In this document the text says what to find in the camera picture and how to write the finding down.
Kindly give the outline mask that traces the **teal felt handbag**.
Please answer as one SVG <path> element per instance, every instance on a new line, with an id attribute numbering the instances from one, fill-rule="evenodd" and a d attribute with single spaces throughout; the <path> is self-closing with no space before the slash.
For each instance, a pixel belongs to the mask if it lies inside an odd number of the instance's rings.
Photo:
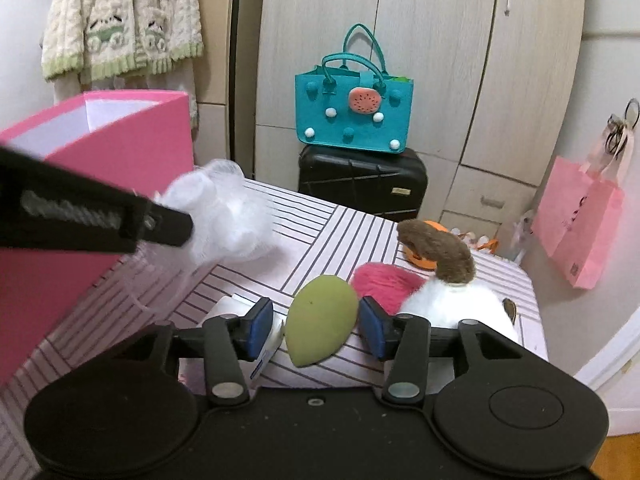
<path id="1" fill-rule="evenodd" d="M 348 50 L 358 30 L 369 38 L 376 62 Z M 388 73 L 383 50 L 366 25 L 352 25 L 340 52 L 297 74 L 294 93 L 295 130 L 303 144 L 385 154 L 407 148 L 413 80 Z"/>

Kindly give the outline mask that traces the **pink tote bag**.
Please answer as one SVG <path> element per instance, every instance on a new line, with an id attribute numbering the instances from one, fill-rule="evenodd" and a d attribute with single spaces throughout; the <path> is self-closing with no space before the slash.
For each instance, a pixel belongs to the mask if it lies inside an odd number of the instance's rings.
<path id="1" fill-rule="evenodd" d="M 547 256 L 575 288 L 600 280 L 622 218 L 622 184 L 634 154 L 634 132 L 605 128 L 584 162 L 557 157 L 532 230 Z"/>

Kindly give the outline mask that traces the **green egg sponge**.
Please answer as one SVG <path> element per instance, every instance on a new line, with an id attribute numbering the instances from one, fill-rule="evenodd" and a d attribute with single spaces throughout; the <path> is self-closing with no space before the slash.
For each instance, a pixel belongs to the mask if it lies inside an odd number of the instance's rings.
<path id="1" fill-rule="evenodd" d="M 288 308 L 284 338 L 296 367 L 314 365 L 332 356 L 348 339 L 358 315 L 355 289 L 335 275 L 308 282 Z"/>

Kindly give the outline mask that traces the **metal wall hook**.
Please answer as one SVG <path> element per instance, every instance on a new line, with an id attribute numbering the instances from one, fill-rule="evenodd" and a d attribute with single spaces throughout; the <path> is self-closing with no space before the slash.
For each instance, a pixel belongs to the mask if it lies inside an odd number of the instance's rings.
<path id="1" fill-rule="evenodd" d="M 638 122 L 640 120 L 640 102 L 636 98 L 632 98 L 628 101 L 625 113 L 624 113 L 624 121 L 626 127 L 629 130 L 634 130 L 637 127 Z"/>

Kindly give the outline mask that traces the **white brown plush dog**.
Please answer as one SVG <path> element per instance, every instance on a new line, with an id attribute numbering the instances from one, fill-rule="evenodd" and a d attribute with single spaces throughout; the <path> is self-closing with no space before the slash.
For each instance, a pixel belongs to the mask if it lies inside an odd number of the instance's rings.
<path id="1" fill-rule="evenodd" d="M 404 301 L 401 314 L 426 318 L 438 328 L 475 320 L 518 341 L 514 303 L 500 299 L 476 278 L 472 252 L 460 238 L 418 219 L 399 222 L 397 234 L 415 255 L 436 263 L 435 274 Z"/>

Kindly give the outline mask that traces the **black clothes rack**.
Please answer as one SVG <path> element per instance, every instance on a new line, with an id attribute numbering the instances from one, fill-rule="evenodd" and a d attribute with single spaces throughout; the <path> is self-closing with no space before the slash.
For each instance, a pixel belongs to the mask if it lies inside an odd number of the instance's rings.
<path id="1" fill-rule="evenodd" d="M 238 58 L 238 29 L 241 0 L 231 0 L 229 22 L 229 70 L 228 70 L 228 136 L 229 158 L 236 161 L 235 147 L 235 88 L 236 88 L 236 59 Z"/>

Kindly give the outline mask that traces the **white mesh bath pouf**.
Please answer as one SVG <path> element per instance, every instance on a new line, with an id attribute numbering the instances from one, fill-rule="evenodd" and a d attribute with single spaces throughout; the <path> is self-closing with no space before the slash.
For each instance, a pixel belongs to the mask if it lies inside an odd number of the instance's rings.
<path id="1" fill-rule="evenodd" d="M 273 208 L 245 183 L 241 167 L 229 159 L 213 159 L 173 180 L 154 202 L 190 214 L 193 232 L 181 247 L 146 244 L 145 257 L 153 264 L 194 271 L 268 254 L 276 242 Z"/>

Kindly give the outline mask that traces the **striped tablecloth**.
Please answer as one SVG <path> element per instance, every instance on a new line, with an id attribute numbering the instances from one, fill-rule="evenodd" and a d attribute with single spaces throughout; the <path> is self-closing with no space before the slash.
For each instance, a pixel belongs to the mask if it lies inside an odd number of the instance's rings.
<path id="1" fill-rule="evenodd" d="M 62 323 L 44 333 L 5 386 L 1 386 L 1 479 L 31 479 L 39 472 L 24 438 L 23 416 L 30 399 L 49 382 L 156 320 L 180 328 L 195 326 L 224 297 L 256 301 L 269 297 L 274 310 L 285 314 L 294 296 L 313 278 L 336 275 L 350 281 L 358 266 L 382 262 L 403 266 L 427 278 L 430 274 L 408 263 L 397 241 L 395 223 L 306 198 L 293 191 L 255 181 L 246 187 L 268 195 L 273 206 L 277 244 L 259 260 L 221 263 L 189 276 L 183 293 L 180 271 L 157 278 L 143 277 L 142 262 L 122 258 L 76 294 Z M 518 306 L 516 331 L 521 344 L 548 359 L 532 281 L 515 263 L 474 252 L 477 276 L 501 298 Z M 141 302 L 134 304 L 126 285 L 140 286 Z M 354 330 L 336 356 L 319 365 L 297 368 L 285 344 L 258 376 L 258 385 L 382 387 L 382 364 L 370 356 Z"/>

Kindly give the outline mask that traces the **black suitcase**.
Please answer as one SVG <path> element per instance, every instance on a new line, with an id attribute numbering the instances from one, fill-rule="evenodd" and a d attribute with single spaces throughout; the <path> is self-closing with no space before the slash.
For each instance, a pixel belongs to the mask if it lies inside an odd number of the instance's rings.
<path id="1" fill-rule="evenodd" d="M 308 145 L 298 159 L 298 192 L 384 219 L 418 216 L 428 185 L 413 150 L 400 154 Z"/>

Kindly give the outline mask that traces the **pink fluffy pompom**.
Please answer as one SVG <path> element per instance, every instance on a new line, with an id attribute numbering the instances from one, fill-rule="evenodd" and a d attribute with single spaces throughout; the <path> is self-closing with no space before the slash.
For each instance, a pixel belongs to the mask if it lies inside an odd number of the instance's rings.
<path id="1" fill-rule="evenodd" d="M 404 301 L 425 282 L 422 276 L 400 266 L 379 262 L 358 266 L 350 280 L 359 298 L 372 297 L 389 315 L 397 314 Z"/>

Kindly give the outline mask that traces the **pink storage box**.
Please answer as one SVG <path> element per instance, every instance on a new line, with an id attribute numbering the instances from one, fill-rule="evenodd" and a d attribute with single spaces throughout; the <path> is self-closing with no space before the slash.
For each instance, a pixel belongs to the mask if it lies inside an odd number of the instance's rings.
<path id="1" fill-rule="evenodd" d="M 90 91 L 2 131 L 4 382 L 117 258 L 186 244 L 190 217 L 152 198 L 193 165 L 179 91 Z"/>

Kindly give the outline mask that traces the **beige wooden wardrobe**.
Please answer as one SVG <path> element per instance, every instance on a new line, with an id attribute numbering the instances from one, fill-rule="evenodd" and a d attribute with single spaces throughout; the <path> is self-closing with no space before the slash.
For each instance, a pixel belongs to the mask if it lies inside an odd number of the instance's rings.
<path id="1" fill-rule="evenodd" d="M 296 188 L 294 78 L 351 47 L 414 82 L 425 219 L 491 236 L 533 203 L 574 82 L 585 0 L 262 0 L 255 174 Z"/>

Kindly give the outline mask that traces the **cream knit cardigan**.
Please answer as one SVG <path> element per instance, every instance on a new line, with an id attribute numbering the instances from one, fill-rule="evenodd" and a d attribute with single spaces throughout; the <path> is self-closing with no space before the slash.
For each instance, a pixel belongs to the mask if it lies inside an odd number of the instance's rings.
<path id="1" fill-rule="evenodd" d="M 203 52 L 198 0 L 52 0 L 41 70 L 56 102 L 126 87 L 194 100 L 193 61 Z"/>

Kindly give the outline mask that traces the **white tissue pack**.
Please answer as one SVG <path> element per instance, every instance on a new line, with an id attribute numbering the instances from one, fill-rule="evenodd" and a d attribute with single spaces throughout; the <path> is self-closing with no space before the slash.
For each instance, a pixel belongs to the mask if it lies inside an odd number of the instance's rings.
<path id="1" fill-rule="evenodd" d="M 180 330 L 178 379 L 222 404 L 242 403 L 280 347 L 284 317 L 267 297 L 254 304 L 224 297 L 195 328 Z"/>

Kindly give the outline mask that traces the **tall cardboard box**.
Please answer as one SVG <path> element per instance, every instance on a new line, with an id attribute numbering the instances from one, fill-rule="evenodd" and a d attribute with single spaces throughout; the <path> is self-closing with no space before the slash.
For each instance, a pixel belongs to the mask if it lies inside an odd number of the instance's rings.
<path id="1" fill-rule="evenodd" d="M 229 60 L 233 0 L 200 2 L 204 53 L 194 62 L 198 133 L 195 160 L 229 157 Z"/>

